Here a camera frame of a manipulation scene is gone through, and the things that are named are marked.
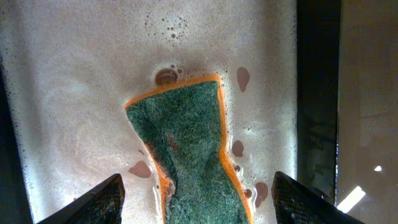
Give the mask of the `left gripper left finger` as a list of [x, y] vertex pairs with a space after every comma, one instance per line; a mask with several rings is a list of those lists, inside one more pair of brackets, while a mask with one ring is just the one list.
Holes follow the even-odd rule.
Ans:
[[120, 174], [113, 174], [96, 187], [39, 222], [40, 224], [121, 224], [125, 189]]

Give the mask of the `green and orange sponge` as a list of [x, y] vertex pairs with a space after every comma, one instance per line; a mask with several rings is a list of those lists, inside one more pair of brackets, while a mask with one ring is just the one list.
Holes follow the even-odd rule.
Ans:
[[158, 173], [164, 223], [252, 222], [227, 151], [219, 76], [162, 86], [125, 110]]

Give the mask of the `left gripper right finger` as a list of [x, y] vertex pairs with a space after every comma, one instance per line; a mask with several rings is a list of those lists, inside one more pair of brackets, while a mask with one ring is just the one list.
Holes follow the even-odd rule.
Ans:
[[364, 224], [281, 171], [274, 174], [272, 199], [278, 224]]

